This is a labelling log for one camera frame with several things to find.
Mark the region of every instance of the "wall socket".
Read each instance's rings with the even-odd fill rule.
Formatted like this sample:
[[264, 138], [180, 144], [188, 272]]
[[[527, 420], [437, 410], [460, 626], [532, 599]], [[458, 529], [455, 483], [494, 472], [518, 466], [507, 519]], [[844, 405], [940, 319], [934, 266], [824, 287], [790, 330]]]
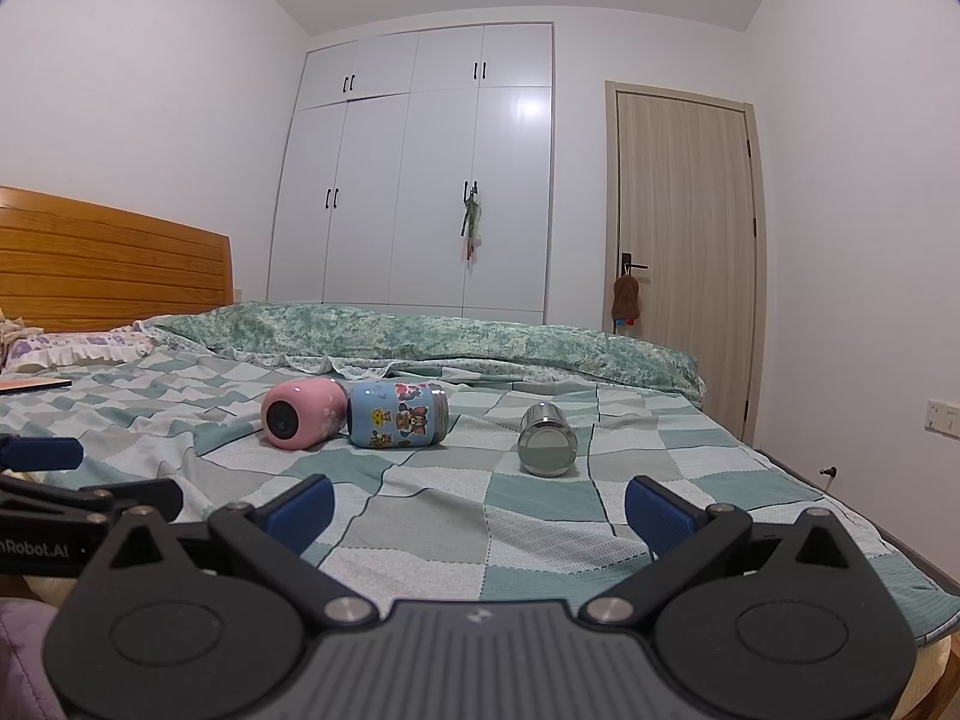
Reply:
[[926, 401], [925, 427], [935, 433], [960, 439], [960, 406], [942, 400]]

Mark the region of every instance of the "headboard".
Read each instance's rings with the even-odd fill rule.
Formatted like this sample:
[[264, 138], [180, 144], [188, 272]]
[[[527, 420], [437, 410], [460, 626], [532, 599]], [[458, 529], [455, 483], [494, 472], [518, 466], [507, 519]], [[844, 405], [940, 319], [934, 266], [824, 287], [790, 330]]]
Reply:
[[233, 301], [224, 235], [0, 187], [0, 309], [48, 333], [109, 330]]

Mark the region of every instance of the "wardrobe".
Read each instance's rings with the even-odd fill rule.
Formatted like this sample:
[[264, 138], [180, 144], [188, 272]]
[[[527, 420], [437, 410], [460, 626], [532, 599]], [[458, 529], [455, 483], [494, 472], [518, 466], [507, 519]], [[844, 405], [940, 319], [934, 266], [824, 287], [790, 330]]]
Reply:
[[[365, 38], [309, 53], [272, 237], [270, 300], [541, 324], [553, 32]], [[464, 200], [479, 199], [467, 256]]]

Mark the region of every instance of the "white wall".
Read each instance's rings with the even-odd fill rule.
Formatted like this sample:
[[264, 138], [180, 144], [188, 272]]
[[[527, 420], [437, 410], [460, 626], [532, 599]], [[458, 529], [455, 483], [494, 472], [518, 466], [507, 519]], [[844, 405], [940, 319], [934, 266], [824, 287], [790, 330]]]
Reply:
[[762, 448], [960, 579], [960, 4], [764, 0]]
[[0, 184], [227, 234], [262, 298], [305, 41], [273, 0], [3, 0]]
[[664, 86], [750, 101], [742, 32], [623, 10], [510, 7], [452, 11], [330, 32], [311, 49], [367, 35], [466, 23], [554, 23], [556, 107], [547, 321], [601, 326], [607, 214], [604, 82]]

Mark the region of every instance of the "bed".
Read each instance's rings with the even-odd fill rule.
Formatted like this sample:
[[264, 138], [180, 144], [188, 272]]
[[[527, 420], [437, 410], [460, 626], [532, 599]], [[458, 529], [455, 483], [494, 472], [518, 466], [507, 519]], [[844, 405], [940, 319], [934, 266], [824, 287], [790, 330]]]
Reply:
[[[324, 473], [337, 512], [304, 560], [381, 611], [403, 596], [565, 597], [576, 608], [649, 560], [623, 512], [638, 473], [700, 506], [723, 500], [760, 521], [826, 506], [911, 625], [917, 700], [944, 672], [956, 679], [948, 634], [960, 600], [863, 517], [703, 415], [688, 356], [576, 328], [230, 305], [223, 236], [60, 197], [0, 190], [0, 232], [8, 317], [48, 332], [132, 325], [154, 344], [118, 364], [59, 367], [73, 380], [67, 391], [0, 400], [0, 431], [83, 442], [79, 469], [41, 481], [75, 488], [170, 476], [184, 489], [183, 517], [196, 518]], [[274, 384], [320, 372], [347, 387], [371, 375], [440, 382], [448, 437], [419, 451], [357, 449], [344, 437], [301, 452], [267, 445], [258, 400]], [[577, 463], [558, 480], [523, 474], [515, 454], [520, 415], [539, 399], [555, 401], [578, 435]], [[902, 712], [917, 702], [904, 701]]]

